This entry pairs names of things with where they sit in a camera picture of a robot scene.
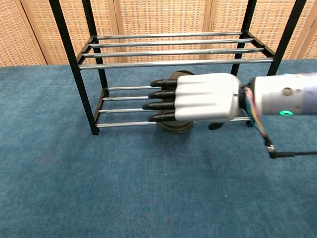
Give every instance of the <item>robotic hand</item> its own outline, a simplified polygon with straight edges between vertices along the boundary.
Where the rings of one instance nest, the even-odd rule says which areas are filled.
[[[317,152],[276,152],[259,115],[317,115],[317,73],[256,77],[242,85],[228,73],[186,75],[178,79],[156,80],[150,99],[170,99],[143,105],[144,110],[174,110],[149,117],[149,121],[205,121],[209,129],[244,110],[252,125],[257,124],[271,158],[311,155]]]

